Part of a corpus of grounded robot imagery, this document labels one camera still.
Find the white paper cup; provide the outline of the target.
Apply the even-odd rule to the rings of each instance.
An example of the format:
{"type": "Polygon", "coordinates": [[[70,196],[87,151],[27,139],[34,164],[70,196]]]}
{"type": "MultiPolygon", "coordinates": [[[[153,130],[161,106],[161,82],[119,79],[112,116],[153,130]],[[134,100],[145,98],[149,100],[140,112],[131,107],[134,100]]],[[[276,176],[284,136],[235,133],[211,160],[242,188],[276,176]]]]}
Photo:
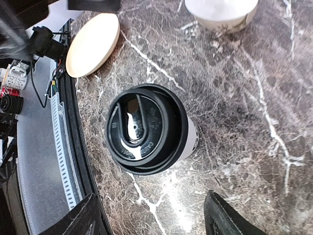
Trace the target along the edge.
{"type": "Polygon", "coordinates": [[[178,158],[178,161],[181,161],[187,157],[189,157],[197,148],[199,143],[199,132],[197,127],[194,125],[193,121],[190,117],[188,119],[188,134],[186,144],[184,146],[183,152],[178,158]]]}

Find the black plastic cup lid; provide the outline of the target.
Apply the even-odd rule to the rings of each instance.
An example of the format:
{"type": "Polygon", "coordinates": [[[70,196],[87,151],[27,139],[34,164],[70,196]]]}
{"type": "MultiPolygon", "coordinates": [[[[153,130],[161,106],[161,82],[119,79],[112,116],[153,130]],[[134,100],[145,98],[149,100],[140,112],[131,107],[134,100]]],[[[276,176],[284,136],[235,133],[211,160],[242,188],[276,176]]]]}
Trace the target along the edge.
{"type": "Polygon", "coordinates": [[[157,84],[125,90],[112,102],[106,141],[112,159],[135,175],[161,173],[178,161],[188,134],[181,100],[157,84]]]}

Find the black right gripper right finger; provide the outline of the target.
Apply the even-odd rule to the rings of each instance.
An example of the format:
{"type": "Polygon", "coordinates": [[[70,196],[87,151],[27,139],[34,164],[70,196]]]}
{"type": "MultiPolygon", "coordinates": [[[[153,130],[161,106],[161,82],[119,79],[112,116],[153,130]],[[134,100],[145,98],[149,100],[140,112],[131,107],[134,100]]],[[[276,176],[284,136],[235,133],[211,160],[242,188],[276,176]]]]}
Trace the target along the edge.
{"type": "Polygon", "coordinates": [[[210,190],[204,201],[207,235],[264,235],[234,210],[219,194],[210,190]]]}

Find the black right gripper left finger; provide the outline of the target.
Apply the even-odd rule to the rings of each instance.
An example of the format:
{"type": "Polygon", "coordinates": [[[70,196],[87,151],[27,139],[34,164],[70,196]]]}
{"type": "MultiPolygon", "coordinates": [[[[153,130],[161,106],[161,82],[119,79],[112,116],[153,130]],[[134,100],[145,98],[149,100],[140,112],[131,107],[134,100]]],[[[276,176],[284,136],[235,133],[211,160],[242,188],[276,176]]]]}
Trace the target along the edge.
{"type": "Polygon", "coordinates": [[[106,235],[101,219],[100,201],[95,194],[88,194],[60,221],[41,232],[43,235],[106,235]]]}

